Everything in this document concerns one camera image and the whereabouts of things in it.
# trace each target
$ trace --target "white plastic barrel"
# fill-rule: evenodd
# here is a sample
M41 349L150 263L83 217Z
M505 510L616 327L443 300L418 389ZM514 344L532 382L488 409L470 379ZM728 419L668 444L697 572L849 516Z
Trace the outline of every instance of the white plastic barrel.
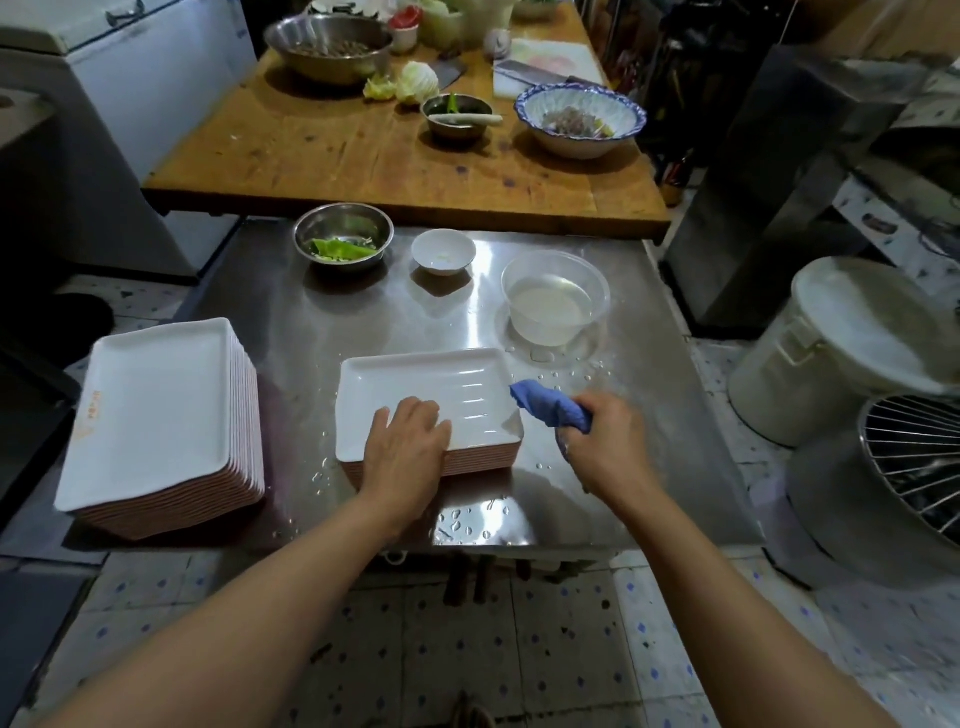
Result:
M960 393L960 326L896 268L826 257L730 375L733 409L768 440L796 447L873 395Z

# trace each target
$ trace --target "rectangular white plate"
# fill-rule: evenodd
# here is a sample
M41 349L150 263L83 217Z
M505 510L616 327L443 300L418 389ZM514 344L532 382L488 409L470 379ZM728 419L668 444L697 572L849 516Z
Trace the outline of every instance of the rectangular white plate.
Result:
M146 496L227 465L229 331L210 319L97 342L57 510Z
M510 370L500 349L393 354L347 359L337 393L337 459L363 460L373 413L407 397L434 400L453 422L449 449L507 445L523 439L510 396Z

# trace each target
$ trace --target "white and blue bowl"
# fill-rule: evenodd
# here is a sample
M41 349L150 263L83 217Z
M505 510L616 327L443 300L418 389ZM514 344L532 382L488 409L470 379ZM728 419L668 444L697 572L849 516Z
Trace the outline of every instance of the white and blue bowl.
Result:
M547 129L543 117L567 107L596 116L612 129L613 136L584 139ZM623 94L602 86L572 82L529 88L516 99L514 109L544 149L567 159L600 158L625 139L639 134L647 123L646 111Z

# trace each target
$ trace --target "wooden table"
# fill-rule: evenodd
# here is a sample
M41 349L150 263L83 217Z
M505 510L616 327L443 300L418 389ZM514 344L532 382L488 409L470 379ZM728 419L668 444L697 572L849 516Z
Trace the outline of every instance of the wooden table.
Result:
M514 24L515 37L589 45L572 3L556 20ZM419 48L428 61L436 51ZM396 61L402 66L408 59ZM480 52L452 91L493 98ZM493 100L506 123L466 151L436 145L418 111L302 82L269 51L143 185L157 210L296 217L328 202L362 202L398 225L660 239L667 211L648 159L624 144L594 161L544 152Z

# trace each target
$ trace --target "blue rag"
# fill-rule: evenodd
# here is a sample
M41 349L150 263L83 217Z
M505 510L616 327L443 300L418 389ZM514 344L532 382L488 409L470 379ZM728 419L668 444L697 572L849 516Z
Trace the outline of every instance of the blue rag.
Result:
M593 426L593 415L563 392L547 389L535 379L510 385L510 394L521 409L548 427L576 427L585 435Z

